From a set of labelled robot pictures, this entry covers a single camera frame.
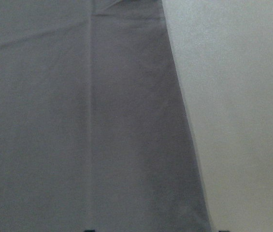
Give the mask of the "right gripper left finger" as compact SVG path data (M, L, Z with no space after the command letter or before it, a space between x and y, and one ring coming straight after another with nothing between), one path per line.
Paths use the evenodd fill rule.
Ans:
M95 229L86 229L83 232L95 232Z

